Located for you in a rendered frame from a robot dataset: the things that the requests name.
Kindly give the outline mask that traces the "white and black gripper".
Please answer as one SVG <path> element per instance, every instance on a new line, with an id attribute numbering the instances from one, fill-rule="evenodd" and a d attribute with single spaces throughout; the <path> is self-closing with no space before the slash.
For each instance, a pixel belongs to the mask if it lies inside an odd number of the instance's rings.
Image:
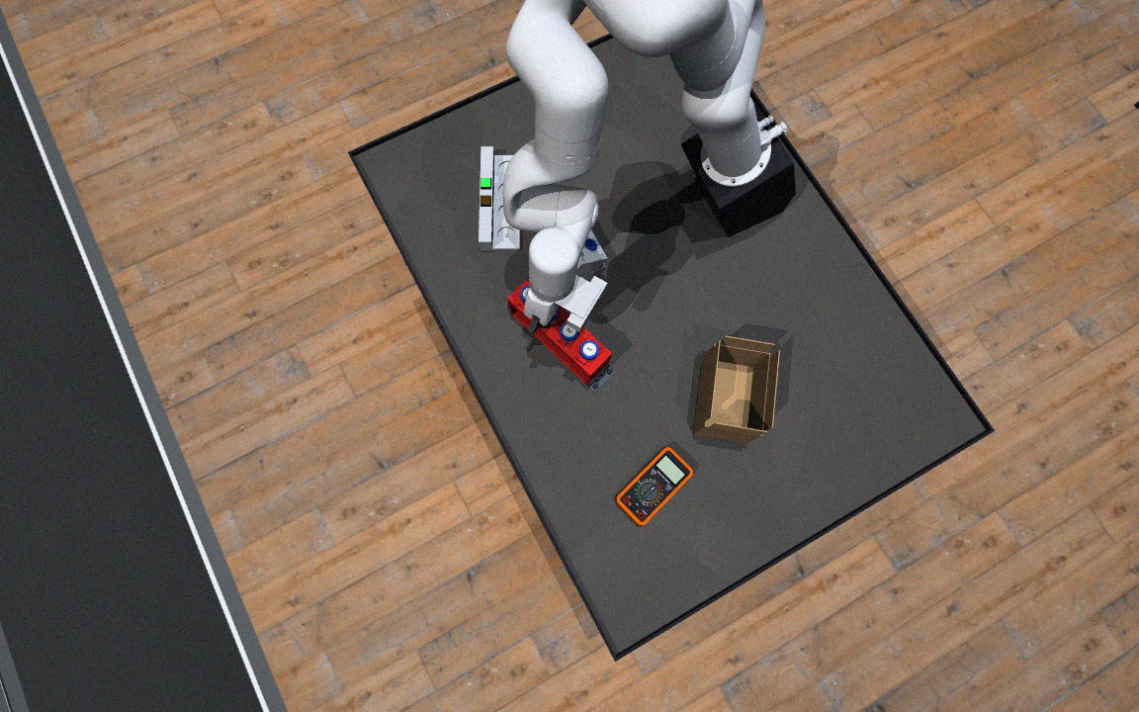
<path id="1" fill-rule="evenodd" d="M 555 302 L 548 302 L 548 301 L 542 301 L 542 298 L 538 298 L 533 293 L 532 288 L 530 288 L 528 294 L 526 294 L 524 316 L 526 316 L 526 318 L 532 318 L 533 316 L 533 318 L 532 321 L 530 321 L 528 324 L 528 329 L 526 330 L 528 330 L 528 333 L 534 334 L 536 328 L 546 327 L 550 329 L 551 319 L 554 318 L 555 312 L 557 312 L 558 308 L 560 308 L 562 310 L 562 306 L 558 306 L 558 304 L 555 304 Z"/>

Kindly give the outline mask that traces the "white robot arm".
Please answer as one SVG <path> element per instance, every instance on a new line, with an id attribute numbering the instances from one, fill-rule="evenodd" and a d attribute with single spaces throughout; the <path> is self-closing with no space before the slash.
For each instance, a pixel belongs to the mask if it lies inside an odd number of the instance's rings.
<path id="1" fill-rule="evenodd" d="M 505 52 L 535 100 L 535 138 L 505 170 L 503 216 L 538 231 L 528 246 L 530 288 L 570 311 L 567 325 L 577 332 L 607 287 L 575 275 L 598 215 L 595 193 L 555 185 L 593 167 L 604 125 L 606 71 L 572 27 L 585 6 L 630 52 L 670 55 L 708 179 L 747 185 L 771 159 L 775 136 L 787 132 L 782 122 L 767 131 L 775 118 L 759 122 L 749 98 L 765 35 L 763 0 L 526 0 Z"/>

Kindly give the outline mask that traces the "orange digital multimeter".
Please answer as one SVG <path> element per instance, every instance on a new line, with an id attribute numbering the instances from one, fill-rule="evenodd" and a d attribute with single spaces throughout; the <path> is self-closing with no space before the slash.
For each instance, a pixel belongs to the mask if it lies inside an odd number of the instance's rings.
<path id="1" fill-rule="evenodd" d="M 621 489 L 615 504 L 618 504 L 630 519 L 644 526 L 691 477 L 691 466 L 677 451 L 665 447 L 636 478 Z"/>

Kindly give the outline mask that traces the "brown cardboard box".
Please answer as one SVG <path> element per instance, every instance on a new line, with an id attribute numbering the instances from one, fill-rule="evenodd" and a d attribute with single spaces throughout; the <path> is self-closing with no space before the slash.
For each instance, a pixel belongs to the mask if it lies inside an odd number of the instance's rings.
<path id="1" fill-rule="evenodd" d="M 767 353 L 773 346 L 732 336 L 713 344 L 702 357 L 693 434 L 747 443 L 773 427 L 779 351 Z"/>

